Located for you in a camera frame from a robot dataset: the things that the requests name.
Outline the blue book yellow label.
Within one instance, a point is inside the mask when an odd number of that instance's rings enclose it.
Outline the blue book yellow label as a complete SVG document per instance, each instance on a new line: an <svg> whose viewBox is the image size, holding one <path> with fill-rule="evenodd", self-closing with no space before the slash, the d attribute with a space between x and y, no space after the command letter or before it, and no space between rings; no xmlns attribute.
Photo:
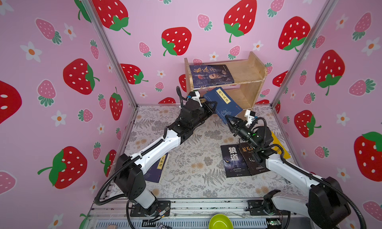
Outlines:
<svg viewBox="0 0 382 229"><path fill-rule="evenodd" d="M221 87L208 91L204 98L206 101L217 102L215 112L224 124L227 124L226 115L236 117L243 110Z"/></svg>

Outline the dark blue portrait cover book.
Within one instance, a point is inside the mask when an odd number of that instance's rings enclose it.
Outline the dark blue portrait cover book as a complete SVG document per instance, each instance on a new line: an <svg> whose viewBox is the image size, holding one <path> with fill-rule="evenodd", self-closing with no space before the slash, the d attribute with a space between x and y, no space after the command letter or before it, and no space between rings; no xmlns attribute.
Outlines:
<svg viewBox="0 0 382 229"><path fill-rule="evenodd" d="M227 65L192 65L190 71L194 89L235 82Z"/></svg>

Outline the purple-navy book yellow label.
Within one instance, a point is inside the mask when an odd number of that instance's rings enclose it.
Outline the purple-navy book yellow label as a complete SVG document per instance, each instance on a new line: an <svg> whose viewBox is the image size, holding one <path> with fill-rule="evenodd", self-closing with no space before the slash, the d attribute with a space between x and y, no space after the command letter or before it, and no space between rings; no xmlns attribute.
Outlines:
<svg viewBox="0 0 382 229"><path fill-rule="evenodd" d="M146 172L144 178L148 182L159 183L161 180L162 173L166 168L167 160L169 154L166 153L159 160L157 160Z"/></svg>

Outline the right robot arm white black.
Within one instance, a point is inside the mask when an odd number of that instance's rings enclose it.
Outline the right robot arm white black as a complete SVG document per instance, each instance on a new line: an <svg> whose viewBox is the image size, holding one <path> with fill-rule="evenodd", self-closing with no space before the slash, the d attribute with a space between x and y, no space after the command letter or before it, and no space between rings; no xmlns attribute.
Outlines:
<svg viewBox="0 0 382 229"><path fill-rule="evenodd" d="M230 115L225 118L231 133L252 148L251 155L256 163L281 175L305 194L299 197L273 190L264 197L268 211L281 210L303 215L319 229L336 229L355 212L360 227L367 228L360 209L342 191L337 180L319 177L284 158L283 148L272 143L272 133L264 118L257 118L250 124Z"/></svg>

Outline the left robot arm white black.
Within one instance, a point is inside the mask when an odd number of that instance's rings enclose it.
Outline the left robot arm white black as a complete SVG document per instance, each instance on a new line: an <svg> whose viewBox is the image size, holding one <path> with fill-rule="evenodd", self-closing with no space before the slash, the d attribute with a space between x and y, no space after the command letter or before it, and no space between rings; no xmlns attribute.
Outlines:
<svg viewBox="0 0 382 229"><path fill-rule="evenodd" d="M191 91L187 97L183 97L178 87L177 94L181 106L176 120L165 127L164 133L159 139L143 150L130 156L123 154L118 158L115 173L108 178L94 199L97 206L126 197L132 203L140 206L145 215L151 216L156 212L158 199L146 188L144 175L162 156L191 137L197 127L215 114L217 107L216 101L205 100L197 90ZM101 196L111 182L114 182L122 193L101 200Z"/></svg>

